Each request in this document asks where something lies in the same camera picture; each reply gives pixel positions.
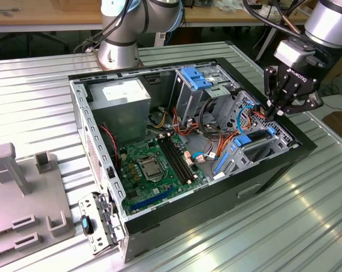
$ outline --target cpu socket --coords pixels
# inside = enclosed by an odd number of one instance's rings
[[[162,179],[164,172],[156,156],[151,155],[137,160],[147,180],[158,182]]]

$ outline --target workbench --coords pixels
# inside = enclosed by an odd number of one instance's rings
[[[62,11],[56,0],[2,0],[0,8],[20,7],[14,16],[0,14],[0,32],[44,32],[102,29],[99,11]],[[295,24],[304,24],[308,16],[297,12],[290,16]],[[264,23],[243,10],[226,13],[218,7],[185,9],[182,27],[262,26]],[[165,33],[157,33],[154,46],[163,46]]]
[[[263,89],[262,69],[225,42],[140,50],[145,65],[212,57]],[[117,248],[93,258],[77,201],[96,186],[67,75],[99,70],[93,54],[0,61],[0,143],[14,143],[18,159],[57,155],[76,227],[74,237],[0,271],[342,271],[342,140],[312,113],[290,118],[318,148],[268,191],[126,265]]]

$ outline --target ridged metal surface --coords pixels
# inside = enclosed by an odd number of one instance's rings
[[[143,49],[140,55],[145,65],[225,57],[263,88],[261,70],[223,42]],[[118,249],[94,259],[77,201],[96,186],[66,77],[98,70],[92,55],[0,61],[0,143],[13,142],[17,158],[42,150],[57,155],[77,230],[0,271],[342,271],[342,142],[305,113],[292,121],[318,148],[270,190],[126,265]]]

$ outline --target expansion slot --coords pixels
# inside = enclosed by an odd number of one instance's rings
[[[169,188],[167,191],[165,191],[165,192],[163,192],[163,193],[161,193],[159,195],[156,195],[154,197],[148,198],[148,199],[143,200],[141,202],[138,202],[138,203],[136,203],[134,205],[131,205],[130,209],[131,210],[140,209],[140,208],[142,208],[144,206],[152,204],[153,202],[156,202],[158,200],[164,199],[164,198],[168,197],[170,192],[173,191],[173,190],[174,190],[174,188]]]

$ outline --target green motherboard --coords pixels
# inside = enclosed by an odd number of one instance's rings
[[[187,149],[177,134],[164,142],[151,139],[120,149],[119,178],[126,193],[122,205],[128,215],[208,183],[197,165],[186,163],[185,152]]]

